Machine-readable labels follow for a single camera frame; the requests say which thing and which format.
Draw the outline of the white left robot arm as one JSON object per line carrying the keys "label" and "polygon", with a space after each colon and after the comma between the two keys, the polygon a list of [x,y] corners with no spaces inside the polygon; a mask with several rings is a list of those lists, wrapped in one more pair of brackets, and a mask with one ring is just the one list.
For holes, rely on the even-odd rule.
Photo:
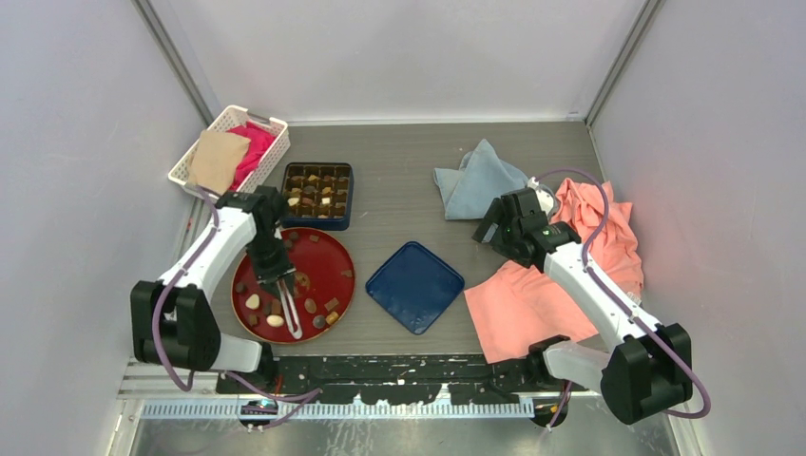
{"label": "white left robot arm", "polygon": [[229,266],[245,253],[259,288],[289,303],[295,266],[279,227],[289,212],[272,186],[227,192],[213,204],[212,219],[189,251],[155,281],[137,282],[130,294],[135,358],[189,371],[235,371],[255,392],[277,380],[265,344],[221,332],[211,308]]}

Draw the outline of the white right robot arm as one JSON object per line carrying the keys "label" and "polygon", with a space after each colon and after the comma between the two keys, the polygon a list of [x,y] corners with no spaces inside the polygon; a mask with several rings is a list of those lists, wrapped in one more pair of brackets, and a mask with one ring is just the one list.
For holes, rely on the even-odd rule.
{"label": "white right robot arm", "polygon": [[594,261],[565,222],[549,222],[535,190],[492,200],[473,239],[558,284],[603,339],[596,351],[558,334],[530,346],[528,379],[539,390],[566,381],[599,393],[626,425],[661,412],[676,414],[702,383],[692,369],[692,343],[679,324],[663,325],[633,302]]}

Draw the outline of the metal tongs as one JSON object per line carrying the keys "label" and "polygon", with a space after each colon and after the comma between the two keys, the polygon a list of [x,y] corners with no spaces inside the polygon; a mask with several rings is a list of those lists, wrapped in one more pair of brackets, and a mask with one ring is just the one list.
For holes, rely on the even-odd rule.
{"label": "metal tongs", "polygon": [[284,279],[279,279],[277,285],[279,293],[278,299],[283,311],[286,327],[289,334],[291,334],[295,340],[300,340],[303,336],[303,329],[301,328],[293,293]]}

